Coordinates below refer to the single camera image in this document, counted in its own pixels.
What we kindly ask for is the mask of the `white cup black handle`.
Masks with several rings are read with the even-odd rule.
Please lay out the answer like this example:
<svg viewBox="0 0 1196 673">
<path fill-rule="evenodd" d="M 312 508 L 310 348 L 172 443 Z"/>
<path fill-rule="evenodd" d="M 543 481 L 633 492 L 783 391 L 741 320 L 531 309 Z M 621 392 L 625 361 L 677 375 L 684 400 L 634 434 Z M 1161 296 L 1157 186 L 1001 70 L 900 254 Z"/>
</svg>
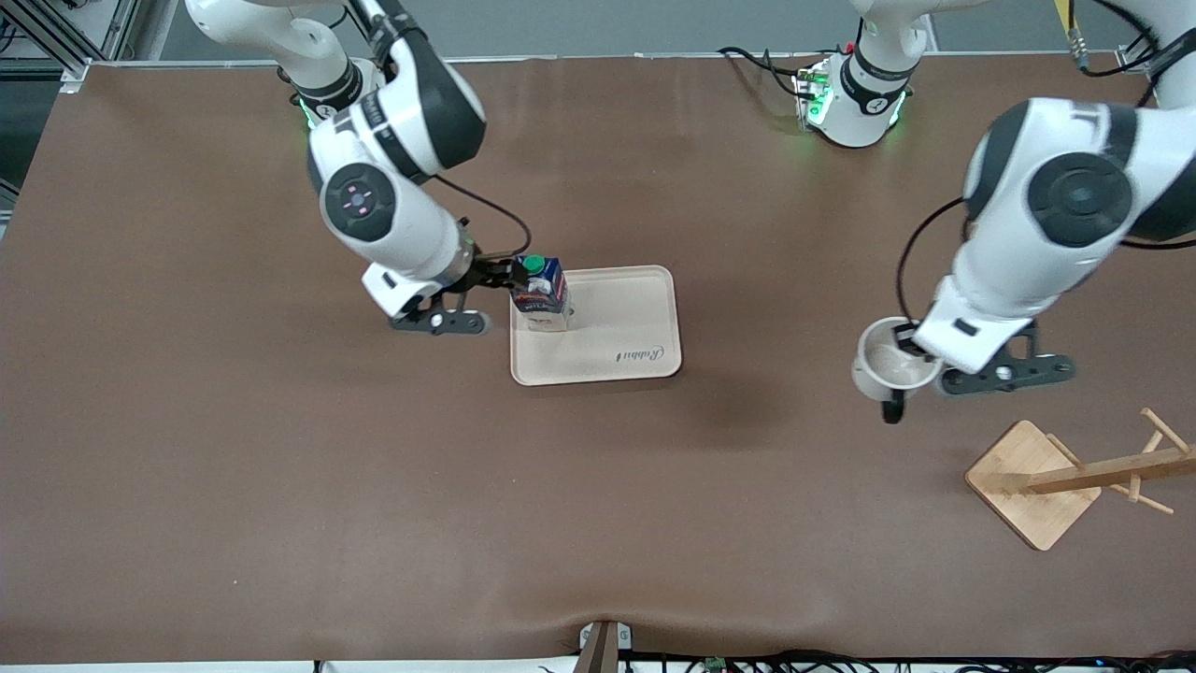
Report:
<svg viewBox="0 0 1196 673">
<path fill-rule="evenodd" d="M 873 322 L 856 339 L 852 379 L 860 393 L 880 405 L 886 424 L 898 424 L 908 400 L 934 383 L 944 371 L 942 359 L 925 351 L 925 357 L 910 357 L 893 345 L 892 328 L 898 316 Z"/>
</svg>

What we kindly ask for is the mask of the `blue milk carton green cap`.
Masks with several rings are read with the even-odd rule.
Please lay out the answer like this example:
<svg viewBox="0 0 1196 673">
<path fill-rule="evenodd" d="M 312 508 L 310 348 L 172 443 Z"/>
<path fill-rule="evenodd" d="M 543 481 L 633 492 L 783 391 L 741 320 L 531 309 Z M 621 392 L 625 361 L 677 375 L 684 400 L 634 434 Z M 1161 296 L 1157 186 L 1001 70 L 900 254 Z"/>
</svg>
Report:
<svg viewBox="0 0 1196 673">
<path fill-rule="evenodd" d="M 574 311 L 559 257 L 533 253 L 520 255 L 515 261 L 527 276 L 525 285 L 511 290 L 521 328 L 536 334 L 568 331 Z"/>
</svg>

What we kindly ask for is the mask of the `wooden cup rack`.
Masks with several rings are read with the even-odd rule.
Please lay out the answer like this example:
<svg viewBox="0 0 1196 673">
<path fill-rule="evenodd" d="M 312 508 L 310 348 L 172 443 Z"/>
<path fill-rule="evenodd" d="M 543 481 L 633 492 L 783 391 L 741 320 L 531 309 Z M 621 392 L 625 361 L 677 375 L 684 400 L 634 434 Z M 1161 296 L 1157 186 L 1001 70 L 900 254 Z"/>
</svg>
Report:
<svg viewBox="0 0 1196 673">
<path fill-rule="evenodd" d="M 1142 492 L 1146 481 L 1196 476 L 1196 440 L 1174 432 L 1152 408 L 1140 414 L 1151 436 L 1136 454 L 1085 463 L 1062 439 L 1021 420 L 964 475 L 975 494 L 1029 547 L 1046 552 L 1105 492 L 1174 514 Z"/>
</svg>

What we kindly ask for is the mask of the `beige plastic tray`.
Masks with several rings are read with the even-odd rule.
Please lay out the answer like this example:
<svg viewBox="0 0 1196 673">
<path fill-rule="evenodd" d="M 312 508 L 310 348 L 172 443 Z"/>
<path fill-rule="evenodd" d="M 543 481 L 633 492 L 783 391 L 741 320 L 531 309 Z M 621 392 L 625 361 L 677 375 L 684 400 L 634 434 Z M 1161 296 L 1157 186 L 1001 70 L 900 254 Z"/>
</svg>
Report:
<svg viewBox="0 0 1196 673">
<path fill-rule="evenodd" d="M 511 375 L 521 386 L 671 378 L 683 362 L 675 277 L 663 265 L 565 271 L 573 316 L 561 332 L 509 314 Z"/>
</svg>

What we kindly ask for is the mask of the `metal table edge bracket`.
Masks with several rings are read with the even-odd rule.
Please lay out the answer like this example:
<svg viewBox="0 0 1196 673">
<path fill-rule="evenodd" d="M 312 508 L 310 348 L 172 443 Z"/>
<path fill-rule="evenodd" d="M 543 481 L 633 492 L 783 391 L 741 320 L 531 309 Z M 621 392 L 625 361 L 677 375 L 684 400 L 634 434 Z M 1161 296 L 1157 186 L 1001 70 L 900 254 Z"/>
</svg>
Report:
<svg viewBox="0 0 1196 673">
<path fill-rule="evenodd" d="M 594 620 L 579 634 L 580 653 L 573 673 L 634 673 L 631 626 L 623 622 Z"/>
</svg>

